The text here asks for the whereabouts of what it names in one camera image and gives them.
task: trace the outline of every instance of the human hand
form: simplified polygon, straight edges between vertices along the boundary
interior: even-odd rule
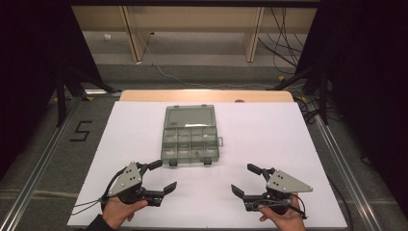
[[[296,196],[293,197],[291,205],[299,209],[299,201]],[[263,214],[259,221],[265,221],[268,218],[271,219],[279,230],[281,231],[305,231],[305,225],[303,223],[303,217],[300,213],[289,209],[284,215],[278,215],[269,207],[264,205],[258,206],[259,211]]]
[[[132,220],[135,212],[146,206],[146,200],[137,201],[134,204],[128,205],[122,203],[117,197],[111,197],[103,210],[102,218],[113,229],[118,229],[126,219],[128,221]]]

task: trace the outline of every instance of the wire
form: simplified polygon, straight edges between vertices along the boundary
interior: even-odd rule
[[[353,222],[353,217],[351,216],[351,211],[350,208],[348,207],[347,203],[345,202],[345,199],[342,195],[342,193],[340,192],[339,188],[337,188],[336,184],[334,184],[334,182],[332,181],[332,179],[330,179],[330,177],[326,174],[327,179],[330,182],[330,185],[333,186],[333,188],[336,190],[337,194],[340,196],[340,198],[343,201],[343,204],[345,205],[345,209],[347,210],[347,216],[348,216],[348,221],[350,222],[350,231],[353,231],[354,229],[354,222]]]
[[[281,55],[281,54],[277,53],[276,51],[272,50],[270,47],[268,47],[266,44],[264,44],[264,42],[261,41],[260,38],[258,38],[258,41],[261,42],[268,51],[272,52],[274,55],[277,55],[282,60],[284,60],[284,61],[288,62],[289,64],[291,64],[292,66],[296,67],[295,63],[292,63],[290,60],[286,59],[283,55]]]
[[[287,44],[286,47],[288,48],[288,51],[291,54],[291,58],[293,59],[293,62],[297,63],[298,59],[297,59],[296,55],[294,54],[293,49],[289,45],[288,36],[286,34],[286,20],[285,20],[286,19],[286,8],[282,9],[282,25],[279,25],[279,22],[278,22],[278,20],[276,18],[275,12],[273,11],[273,8],[270,8],[270,11],[272,12],[272,16],[275,19],[276,25],[277,25],[277,27],[279,29],[279,37],[278,37],[278,40],[276,41],[275,49],[277,48],[277,44],[279,44],[279,39],[282,37],[285,40],[286,44]]]
[[[334,106],[330,106],[330,105],[331,105],[331,102],[329,102],[329,101],[330,101],[329,98],[327,98],[326,103],[327,103],[328,107],[326,108],[326,117],[329,118],[329,119],[331,119],[331,120],[333,120],[333,121],[343,122],[344,120],[343,120],[343,118],[342,118],[341,115],[339,115],[339,118],[335,118],[335,117],[333,117],[333,116],[330,116],[330,114],[337,113],[338,111],[327,112],[327,110],[330,110],[330,109],[336,110],[336,108],[335,108]],[[314,100],[308,102],[307,104],[311,104],[311,103],[313,103],[313,102],[319,102],[319,98],[315,97]]]
[[[303,207],[303,211],[301,211],[300,209],[295,208],[295,207],[292,206],[292,205],[289,205],[289,207],[290,207],[291,209],[297,211],[298,213],[300,213],[300,214],[302,215],[303,219],[306,219],[307,217],[306,217],[306,206],[305,206],[305,203],[303,203],[303,200],[302,200],[298,195],[292,194],[292,196],[296,197],[296,198],[300,201],[300,203],[302,204],[302,207]]]
[[[299,94],[299,96],[297,98],[299,98],[299,97],[302,98],[303,97],[303,94],[301,92],[299,92],[299,91],[290,91],[290,93],[291,94],[294,94],[294,93]]]
[[[151,55],[152,59],[155,60],[155,57],[153,56],[152,52],[150,51],[149,47],[147,46],[147,44],[143,41],[143,39],[141,38],[141,35],[138,33],[138,36],[140,38],[140,41],[143,43],[144,47],[146,48],[147,52]],[[222,88],[222,87],[229,87],[229,88],[247,88],[247,87],[263,87],[263,88],[273,88],[274,86],[270,86],[270,85],[262,85],[262,84],[248,84],[248,85],[230,85],[230,84],[220,84],[220,85],[213,85],[213,86],[209,86],[209,85],[201,85],[201,84],[197,84],[197,83],[191,83],[191,82],[187,82],[187,81],[183,81],[180,80],[179,78],[169,75],[169,74],[165,74],[162,69],[160,68],[160,66],[158,64],[154,64],[158,70],[160,71],[160,73],[162,73],[162,75],[164,75],[165,77],[171,78],[179,83],[185,84],[185,85],[190,85],[190,86],[196,86],[196,87],[201,87],[201,88],[208,88],[208,89],[214,89],[214,88]]]
[[[304,45],[303,45],[303,43],[300,41],[300,39],[297,37],[297,35],[296,34],[293,34],[294,35],[294,37],[297,39],[297,41],[299,42],[299,44],[303,47]]]
[[[80,210],[80,211],[78,211],[78,212],[76,212],[76,213],[72,213],[71,215],[75,216],[75,215],[81,214],[82,212],[86,211],[87,209],[90,209],[91,207],[93,207],[95,204],[97,204],[97,203],[100,202],[100,201],[101,201],[101,198],[98,198],[98,199],[96,199],[96,200],[93,200],[93,201],[90,201],[90,202],[87,202],[87,203],[75,205],[74,208],[91,204],[91,205],[89,205],[87,208],[85,208],[85,209],[83,209],[83,210]]]
[[[255,200],[252,203],[252,210],[258,211],[259,205],[264,205],[265,207],[273,208],[273,207],[278,207],[278,206],[288,206],[289,203],[287,200],[271,200],[271,199]]]
[[[286,45],[282,45],[282,44],[277,43],[273,38],[270,37],[269,34],[268,34],[268,38],[269,38],[273,43],[277,44],[278,46],[283,47],[283,48],[290,49],[290,47],[288,47],[288,46],[286,46]],[[292,49],[293,51],[302,52],[301,50],[298,50],[298,49],[295,49],[295,48],[291,48],[291,49]]]
[[[305,103],[302,99],[300,99],[298,97],[293,97],[293,101],[297,102],[298,104],[300,103],[299,109],[300,109],[300,112],[302,112],[303,119],[305,120],[305,123],[313,124],[313,123],[316,122],[315,115],[317,115],[319,113],[319,109],[309,111],[309,107],[308,107],[308,105],[310,103],[312,103],[313,101]]]

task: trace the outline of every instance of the plastic organizer box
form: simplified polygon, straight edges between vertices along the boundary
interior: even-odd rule
[[[166,107],[162,144],[164,164],[210,165],[218,158],[214,105]]]

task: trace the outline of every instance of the black cable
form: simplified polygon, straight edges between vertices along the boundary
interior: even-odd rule
[[[308,102],[307,104],[310,104],[310,103],[313,103],[313,102],[319,102],[319,101],[320,101],[320,99],[315,97],[314,100]],[[330,105],[330,104],[329,104],[329,103],[330,103],[329,101],[330,101],[329,98],[327,98],[326,103],[327,103],[328,105]],[[326,111],[329,110],[329,109],[336,109],[336,108],[335,108],[335,107],[328,106],[328,107],[326,108]],[[326,112],[327,118],[329,118],[329,119],[331,119],[331,120],[333,120],[333,121],[337,121],[337,122],[343,122],[343,121],[344,121],[341,115],[339,115],[340,118],[334,118],[333,116],[330,116],[329,113],[336,113],[336,112]]]
[[[268,36],[268,38],[269,38],[270,41],[272,41],[273,43],[277,44],[278,46],[289,49],[288,46],[277,43],[273,38],[270,37],[269,34],[267,34],[267,36]],[[301,50],[298,50],[298,49],[295,49],[295,48],[292,48],[292,50],[293,50],[293,51],[297,51],[297,52],[299,52],[299,53],[302,52]]]
[[[303,93],[296,91],[296,90],[291,90],[290,94],[292,95],[292,97],[296,97],[297,99],[302,99],[304,97]]]
[[[312,112],[308,112],[306,115],[303,116],[303,118],[305,119],[305,122],[307,124],[313,124],[316,122],[316,118],[315,115],[318,114],[319,110],[314,110]]]
[[[294,37],[297,39],[297,41],[299,42],[299,44],[300,44],[302,47],[304,47],[303,43],[300,41],[300,39],[297,37],[296,34],[294,34]]]
[[[286,44],[288,45],[289,54],[291,54],[292,60],[294,63],[298,63],[299,60],[297,59],[296,55],[294,54],[291,46],[289,45],[288,35],[286,33],[286,8],[282,9],[282,37],[285,39]]]
[[[300,213],[302,215],[303,219],[307,219],[305,203],[303,203],[303,200],[298,195],[292,194],[292,196],[296,197],[300,201],[300,203],[302,204],[302,207],[303,207],[303,211],[301,211],[300,208],[297,209],[296,207],[292,206],[291,204],[288,205],[289,208],[291,208],[292,210]]]
[[[351,216],[351,211],[350,208],[348,207],[347,203],[345,202],[345,199],[342,195],[342,193],[340,192],[339,188],[337,188],[336,184],[334,184],[334,182],[332,181],[332,179],[330,179],[330,177],[326,174],[327,179],[330,182],[330,185],[333,186],[333,188],[336,190],[337,194],[340,196],[340,198],[343,201],[343,204],[345,205],[345,209],[347,210],[347,216],[348,216],[348,221],[350,223],[350,231],[353,231],[354,228],[354,222],[353,222],[353,217]]]
[[[272,12],[273,18],[275,19],[276,25],[278,26],[278,29],[279,29],[279,32],[280,32],[280,33],[279,33],[278,40],[277,40],[276,43],[275,43],[275,48],[273,49],[273,51],[276,52],[276,49],[277,49],[277,47],[278,47],[277,44],[279,43],[279,40],[280,40],[281,36],[283,36],[283,35],[282,35],[282,29],[281,29],[281,27],[280,27],[280,25],[279,25],[279,22],[278,22],[278,20],[277,20],[277,18],[276,18],[276,16],[275,16],[275,13],[273,12],[273,8],[270,8],[270,10],[271,10],[271,12]],[[275,61],[275,56],[274,56],[274,55],[272,56],[272,60],[273,60],[273,64],[275,65],[276,69],[278,69],[280,72],[286,73],[286,74],[294,74],[294,73],[288,73],[288,72],[285,72],[285,71],[282,71],[281,69],[279,69],[279,68],[276,66],[276,61]]]
[[[95,204],[97,204],[97,203],[100,202],[100,201],[101,201],[101,198],[98,198],[98,199],[96,199],[96,200],[93,200],[93,201],[90,201],[90,202],[87,202],[87,203],[75,205],[74,207],[79,207],[79,206],[84,206],[84,205],[88,205],[88,204],[93,203],[93,204],[89,205],[87,208],[85,208],[85,209],[83,209],[83,210],[80,210],[80,211],[78,211],[78,212],[76,212],[76,213],[72,213],[71,215],[75,216],[75,215],[81,214],[82,212],[86,211],[87,209],[90,209],[91,207],[93,207]]]
[[[302,99],[299,99],[298,97],[293,96],[293,101],[296,102],[296,103],[301,104],[301,105],[299,105],[299,104],[297,104],[297,105],[299,105],[299,109],[300,109],[300,112],[302,112],[302,116],[305,116],[304,113],[306,113],[306,114],[309,113],[307,104]]]
[[[290,60],[286,59],[283,55],[281,55],[281,54],[277,53],[276,51],[272,50],[270,47],[268,47],[266,44],[264,44],[264,42],[261,41],[260,38],[258,38],[258,41],[261,42],[268,51],[272,52],[274,55],[277,55],[282,60],[284,60],[284,61],[288,62],[289,64],[291,64],[292,66],[296,67],[295,63],[292,63]]]

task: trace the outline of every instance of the white table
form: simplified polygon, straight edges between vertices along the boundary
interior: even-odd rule
[[[246,164],[284,170],[313,186],[300,193],[306,205],[307,228],[346,227],[309,132],[296,103],[116,102],[77,204],[92,201],[130,162],[149,164],[160,159],[166,106],[212,104],[218,135],[223,137],[220,158],[211,166],[163,166],[147,171],[143,186],[161,191],[177,181],[161,207],[147,207],[122,227],[149,229],[270,229],[259,212],[247,212],[233,195],[231,184],[245,194],[266,191],[266,181]],[[69,226],[87,226],[100,206],[71,216]]]

